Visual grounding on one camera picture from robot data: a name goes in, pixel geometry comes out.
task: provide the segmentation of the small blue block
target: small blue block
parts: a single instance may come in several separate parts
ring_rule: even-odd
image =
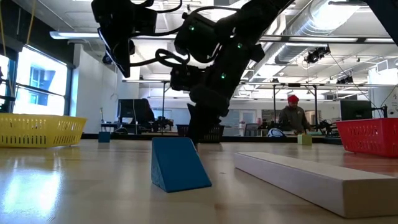
[[[111,133],[107,131],[100,131],[98,133],[98,142],[99,143],[109,143],[111,142]]]
[[[152,139],[152,183],[165,192],[211,187],[189,138]]]

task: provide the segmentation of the black basket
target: black basket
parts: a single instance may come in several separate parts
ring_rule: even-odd
[[[178,136],[185,137],[188,133],[188,127],[189,127],[189,125],[187,125],[187,124],[177,124]],[[203,139],[199,140],[199,142],[220,143],[223,133],[224,133],[223,125],[214,126],[210,130],[210,132],[207,135],[205,135],[205,137]]]

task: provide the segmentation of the man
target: man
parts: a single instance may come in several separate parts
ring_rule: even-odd
[[[312,130],[308,123],[303,108],[299,107],[299,98],[291,95],[287,98],[289,103],[279,114],[279,123],[285,128],[292,129],[297,133],[304,133],[306,129]]]

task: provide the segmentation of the white wooden block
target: white wooden block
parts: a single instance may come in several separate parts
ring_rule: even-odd
[[[398,215],[398,179],[265,152],[239,152],[235,167],[345,218]]]

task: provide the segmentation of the red beanie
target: red beanie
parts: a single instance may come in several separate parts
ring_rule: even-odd
[[[299,102],[299,98],[296,95],[291,95],[287,98],[289,103],[297,103]]]

